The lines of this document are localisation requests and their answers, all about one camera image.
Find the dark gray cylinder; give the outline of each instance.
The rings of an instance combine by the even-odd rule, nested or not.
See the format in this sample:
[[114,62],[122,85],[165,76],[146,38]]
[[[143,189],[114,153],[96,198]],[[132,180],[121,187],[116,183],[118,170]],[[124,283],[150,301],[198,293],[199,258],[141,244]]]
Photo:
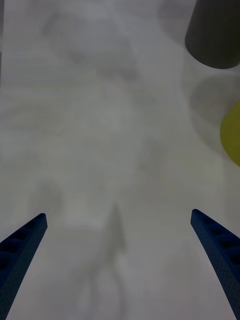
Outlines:
[[240,0],[197,0],[185,45],[199,62],[228,69],[240,63]]

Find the white surface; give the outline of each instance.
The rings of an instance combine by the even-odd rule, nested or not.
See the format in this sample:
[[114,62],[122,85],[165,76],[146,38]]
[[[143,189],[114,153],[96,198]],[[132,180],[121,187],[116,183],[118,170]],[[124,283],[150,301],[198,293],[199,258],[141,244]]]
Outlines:
[[49,228],[9,320],[233,320],[190,225],[240,235],[219,123],[238,70],[184,49],[190,0],[7,0],[1,240]]

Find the yellow ball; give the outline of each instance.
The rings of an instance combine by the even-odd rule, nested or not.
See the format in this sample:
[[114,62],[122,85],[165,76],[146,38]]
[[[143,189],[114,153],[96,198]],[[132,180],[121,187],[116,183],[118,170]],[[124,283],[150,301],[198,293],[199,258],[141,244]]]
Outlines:
[[223,118],[220,139],[228,156],[240,167],[240,101]]

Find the yellow object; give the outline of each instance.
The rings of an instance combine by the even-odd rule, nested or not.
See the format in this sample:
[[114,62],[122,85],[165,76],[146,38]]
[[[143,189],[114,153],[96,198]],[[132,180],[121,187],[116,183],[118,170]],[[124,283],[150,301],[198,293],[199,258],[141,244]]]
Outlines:
[[240,101],[223,118],[220,139],[228,156],[240,167]]

